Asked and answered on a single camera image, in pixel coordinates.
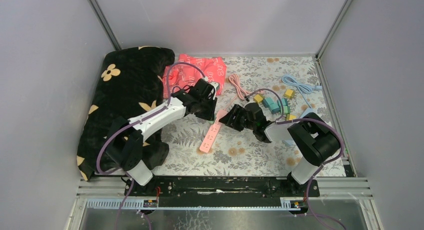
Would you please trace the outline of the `yellow USB charger plug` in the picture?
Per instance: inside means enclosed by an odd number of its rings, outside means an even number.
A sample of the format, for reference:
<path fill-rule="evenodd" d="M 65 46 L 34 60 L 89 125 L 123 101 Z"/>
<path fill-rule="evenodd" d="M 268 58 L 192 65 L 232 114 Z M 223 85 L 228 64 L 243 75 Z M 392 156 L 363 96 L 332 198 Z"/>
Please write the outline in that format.
<path fill-rule="evenodd" d="M 254 100 L 254 102 L 255 102 L 255 103 L 257 103 L 257 104 L 261 104 L 261 103 L 263 102 L 264 98 L 265 98 L 265 97 L 264 97 L 262 94 L 256 94 L 256 95 L 253 97 L 253 100 Z"/>

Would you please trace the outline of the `teal USB charger plug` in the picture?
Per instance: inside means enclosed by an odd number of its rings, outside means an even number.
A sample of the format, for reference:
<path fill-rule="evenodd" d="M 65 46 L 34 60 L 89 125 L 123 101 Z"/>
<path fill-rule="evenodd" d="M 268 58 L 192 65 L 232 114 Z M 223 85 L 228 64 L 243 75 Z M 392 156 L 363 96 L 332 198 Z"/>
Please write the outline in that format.
<path fill-rule="evenodd" d="M 265 97 L 262 100 L 262 104 L 265 108 L 269 108 L 269 106 L 272 105 L 273 103 L 274 103 L 274 101 L 270 97 Z"/>

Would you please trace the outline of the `blue-teal USB charger plug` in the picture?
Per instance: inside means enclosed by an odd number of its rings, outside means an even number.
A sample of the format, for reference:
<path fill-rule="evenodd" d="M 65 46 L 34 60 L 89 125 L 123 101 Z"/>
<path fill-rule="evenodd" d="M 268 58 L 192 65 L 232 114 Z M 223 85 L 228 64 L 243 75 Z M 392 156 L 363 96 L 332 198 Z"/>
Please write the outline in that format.
<path fill-rule="evenodd" d="M 268 108 L 269 108 L 269 110 L 270 110 L 270 112 L 271 112 L 272 114 L 277 114 L 277 113 L 280 113 L 280 112 L 281 112 L 281 107 L 280 107 L 280 106 L 278 106 L 278 105 L 277 105 L 277 104 L 275 104 L 275 103 L 270 104 L 270 105 L 268 106 Z"/>

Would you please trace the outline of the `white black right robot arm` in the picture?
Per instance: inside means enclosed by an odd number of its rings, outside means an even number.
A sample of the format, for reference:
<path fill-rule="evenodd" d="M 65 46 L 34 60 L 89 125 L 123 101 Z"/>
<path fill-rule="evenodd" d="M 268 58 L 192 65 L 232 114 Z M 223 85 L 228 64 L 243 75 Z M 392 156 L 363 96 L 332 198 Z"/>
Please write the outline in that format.
<path fill-rule="evenodd" d="M 287 177 L 286 188 L 293 196 L 301 195 L 306 183 L 332 161 L 331 156 L 342 154 L 345 148 L 340 134 L 313 112 L 299 119 L 270 121 L 258 104 L 249 103 L 245 107 L 235 105 L 218 120 L 237 131 L 252 130 L 260 142 L 294 141 L 302 158 Z"/>

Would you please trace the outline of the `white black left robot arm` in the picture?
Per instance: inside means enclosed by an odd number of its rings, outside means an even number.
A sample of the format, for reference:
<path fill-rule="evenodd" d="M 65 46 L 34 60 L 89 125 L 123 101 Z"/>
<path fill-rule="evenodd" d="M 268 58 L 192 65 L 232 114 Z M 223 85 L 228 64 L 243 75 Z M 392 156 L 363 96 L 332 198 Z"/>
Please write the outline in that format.
<path fill-rule="evenodd" d="M 136 189 L 144 196 L 155 190 L 153 173 L 145 158 L 144 142 L 167 124 L 193 114 L 204 120 L 213 120 L 220 85 L 208 82 L 206 77 L 175 92 L 168 92 L 168 100 L 142 115 L 114 120 L 99 156 L 106 153 L 136 182 Z"/>

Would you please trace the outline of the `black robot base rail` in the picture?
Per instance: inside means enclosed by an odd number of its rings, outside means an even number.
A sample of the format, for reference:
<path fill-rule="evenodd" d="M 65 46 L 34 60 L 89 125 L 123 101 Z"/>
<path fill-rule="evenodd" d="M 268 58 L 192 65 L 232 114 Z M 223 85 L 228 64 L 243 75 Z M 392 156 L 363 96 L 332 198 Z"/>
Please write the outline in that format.
<path fill-rule="evenodd" d="M 141 186 L 125 182 L 124 193 L 130 196 L 182 196 L 183 194 L 249 193 L 265 197 L 319 197 L 316 180 L 299 184 L 286 177 L 217 177 L 217 176 L 154 176 Z"/>

